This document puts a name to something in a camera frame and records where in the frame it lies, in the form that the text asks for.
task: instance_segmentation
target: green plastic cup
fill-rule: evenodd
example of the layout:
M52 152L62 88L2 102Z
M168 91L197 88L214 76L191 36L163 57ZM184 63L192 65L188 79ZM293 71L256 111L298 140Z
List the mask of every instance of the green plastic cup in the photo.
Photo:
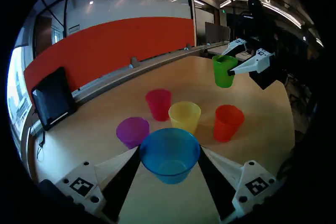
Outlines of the green plastic cup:
M215 83L219 87L228 88L234 81L234 75L229 76L228 70L238 64L238 59L227 55L213 56L213 71L215 72Z

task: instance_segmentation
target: purple plastic cup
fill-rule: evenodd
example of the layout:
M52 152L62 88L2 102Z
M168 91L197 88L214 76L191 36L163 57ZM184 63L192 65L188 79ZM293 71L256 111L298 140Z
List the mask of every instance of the purple plastic cup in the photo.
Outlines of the purple plastic cup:
M149 133L150 125L142 117L129 117L117 127L117 137L128 149L140 145Z

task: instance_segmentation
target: blue plastic cup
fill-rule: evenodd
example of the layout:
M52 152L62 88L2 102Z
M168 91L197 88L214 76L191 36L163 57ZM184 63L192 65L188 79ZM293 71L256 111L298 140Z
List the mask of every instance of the blue plastic cup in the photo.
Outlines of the blue plastic cup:
M166 184L178 184L189 174L200 157L197 139L183 129L160 129L140 145L143 165Z

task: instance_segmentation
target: wooden table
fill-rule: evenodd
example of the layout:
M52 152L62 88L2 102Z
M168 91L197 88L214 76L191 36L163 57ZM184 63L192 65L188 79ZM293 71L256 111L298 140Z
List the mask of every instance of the wooden table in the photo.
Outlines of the wooden table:
M228 45L222 45L222 46L218 46L218 47L215 47L215 48L208 49L208 52L209 52L209 53L212 53L212 54L219 54L219 55L220 55L220 54L222 54L227 48L228 48ZM248 53L245 53L245 52L236 54L236 58L237 58L239 61L247 60L247 59L249 59L251 56L252 56L251 54L248 54Z
M172 101L192 101L202 110L195 136L200 144L235 162L256 160L276 174L294 146L294 124L282 83L261 90L248 74L234 77L231 88L215 85L212 61L189 56L159 67L85 103L46 133L35 162L39 180L57 182L84 161L98 164L127 148L116 136L118 124L142 116L150 131L170 127L155 121L145 95L154 88L172 92ZM245 122L228 143L213 139L215 109L222 104L240 108ZM186 180L166 185L140 164L120 213L122 223L217 223L218 213L198 164Z

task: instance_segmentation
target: plastic cup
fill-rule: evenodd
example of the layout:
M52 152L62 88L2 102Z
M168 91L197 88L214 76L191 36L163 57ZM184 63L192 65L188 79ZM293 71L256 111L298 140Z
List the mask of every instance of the plastic cup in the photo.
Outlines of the plastic cup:
M194 134L201 116L201 109L195 103L181 101L173 104L168 114L174 128L184 129Z
M228 70L237 66L238 59L231 56L213 56L213 70L215 73L215 83L219 87L228 88L234 81L234 75L229 76Z
M150 125L142 117L129 117L117 127L117 137L128 149L140 145L149 133Z
M228 142L244 122L244 114L232 105L222 105L216 109L213 136L219 142Z
M189 174L200 157L197 139L182 129L160 129L140 145L143 165L166 184L178 184Z
M171 92L166 89L154 89L146 94L146 101L157 121L166 121L169 118L168 110L171 106Z

